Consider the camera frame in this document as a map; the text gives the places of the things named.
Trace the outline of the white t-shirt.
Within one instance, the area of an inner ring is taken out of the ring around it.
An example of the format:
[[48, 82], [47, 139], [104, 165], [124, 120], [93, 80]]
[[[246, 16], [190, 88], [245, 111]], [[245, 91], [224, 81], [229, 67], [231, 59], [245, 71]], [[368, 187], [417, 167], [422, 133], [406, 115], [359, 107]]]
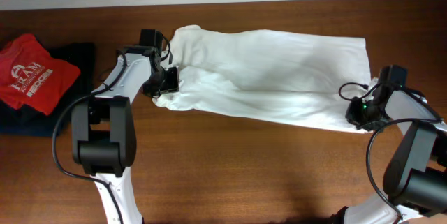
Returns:
[[349, 99], [376, 84], [363, 38], [267, 29], [178, 28], [170, 42], [179, 91], [155, 105], [347, 133]]

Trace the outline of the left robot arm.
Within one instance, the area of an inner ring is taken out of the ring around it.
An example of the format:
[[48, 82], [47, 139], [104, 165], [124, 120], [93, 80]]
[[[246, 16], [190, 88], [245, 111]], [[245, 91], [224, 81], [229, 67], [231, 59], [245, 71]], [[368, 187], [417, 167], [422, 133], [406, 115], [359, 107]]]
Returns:
[[178, 70], [168, 39], [142, 29], [137, 45], [117, 53], [117, 64], [102, 85], [71, 111], [73, 160], [83, 179], [94, 182], [107, 223], [144, 223], [131, 179], [137, 153], [132, 103], [139, 93], [150, 98], [179, 90]]

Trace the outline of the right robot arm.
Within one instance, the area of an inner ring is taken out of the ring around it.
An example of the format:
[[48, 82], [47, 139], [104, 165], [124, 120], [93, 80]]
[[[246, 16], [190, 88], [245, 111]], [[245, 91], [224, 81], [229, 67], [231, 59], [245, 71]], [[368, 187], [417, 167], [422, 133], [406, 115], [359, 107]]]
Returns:
[[[357, 206], [343, 207], [330, 223], [407, 223], [446, 213], [446, 122], [423, 93], [406, 85], [407, 74], [401, 66], [386, 66], [365, 95], [350, 98], [346, 120], [372, 132], [365, 164], [375, 193]], [[397, 126], [403, 138], [379, 187], [371, 170], [372, 146], [390, 126]]]

